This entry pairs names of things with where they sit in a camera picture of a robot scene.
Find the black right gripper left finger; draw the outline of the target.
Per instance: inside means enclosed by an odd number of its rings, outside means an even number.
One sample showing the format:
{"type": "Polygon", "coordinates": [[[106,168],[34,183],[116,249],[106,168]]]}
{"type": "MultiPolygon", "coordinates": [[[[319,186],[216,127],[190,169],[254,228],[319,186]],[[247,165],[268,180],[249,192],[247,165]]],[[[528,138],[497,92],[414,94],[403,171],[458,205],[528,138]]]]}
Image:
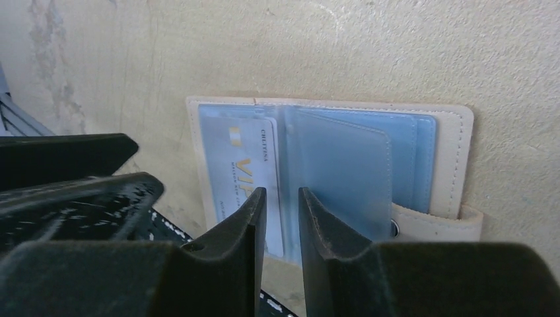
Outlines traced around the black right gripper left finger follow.
{"type": "MultiPolygon", "coordinates": [[[[245,212],[263,221],[267,192],[256,188],[231,216],[211,230],[222,231],[245,212]]],[[[185,265],[176,268],[172,242],[26,242],[1,262],[2,316],[243,316],[233,308],[217,314],[209,295],[192,299],[185,265]]]]}

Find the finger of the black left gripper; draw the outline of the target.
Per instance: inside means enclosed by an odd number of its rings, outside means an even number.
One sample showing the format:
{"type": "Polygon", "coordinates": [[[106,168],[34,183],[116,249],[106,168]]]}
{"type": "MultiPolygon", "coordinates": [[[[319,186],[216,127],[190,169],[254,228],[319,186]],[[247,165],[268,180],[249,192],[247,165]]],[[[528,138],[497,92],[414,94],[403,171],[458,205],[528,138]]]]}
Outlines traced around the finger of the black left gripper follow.
{"type": "Polygon", "coordinates": [[[163,193],[146,172],[1,192],[1,253],[27,241],[127,240],[163,193]]]}
{"type": "Polygon", "coordinates": [[[124,133],[1,138],[1,191],[110,176],[137,151],[124,133]]]}

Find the beige leather card holder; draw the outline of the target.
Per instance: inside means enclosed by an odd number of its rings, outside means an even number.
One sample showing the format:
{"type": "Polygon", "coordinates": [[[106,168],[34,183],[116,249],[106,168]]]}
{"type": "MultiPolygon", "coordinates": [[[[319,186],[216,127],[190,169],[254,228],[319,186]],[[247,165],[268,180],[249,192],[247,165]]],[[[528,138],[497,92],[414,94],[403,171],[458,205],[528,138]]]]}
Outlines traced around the beige leather card holder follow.
{"type": "Polygon", "coordinates": [[[483,214],[462,207],[473,112],[466,106],[192,96],[191,121],[208,227],[217,225],[201,118],[274,126],[284,256],[299,264],[298,191],[373,241],[478,241],[483,214]]]}

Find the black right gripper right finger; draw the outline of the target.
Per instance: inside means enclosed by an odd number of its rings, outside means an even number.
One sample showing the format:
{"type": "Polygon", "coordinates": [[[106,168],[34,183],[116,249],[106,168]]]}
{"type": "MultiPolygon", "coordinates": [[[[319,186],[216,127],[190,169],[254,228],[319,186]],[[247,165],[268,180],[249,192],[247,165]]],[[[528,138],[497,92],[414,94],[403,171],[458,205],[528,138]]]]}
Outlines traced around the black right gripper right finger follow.
{"type": "Polygon", "coordinates": [[[559,285],[523,244],[373,242],[298,191],[308,316],[558,316],[559,285]]]}

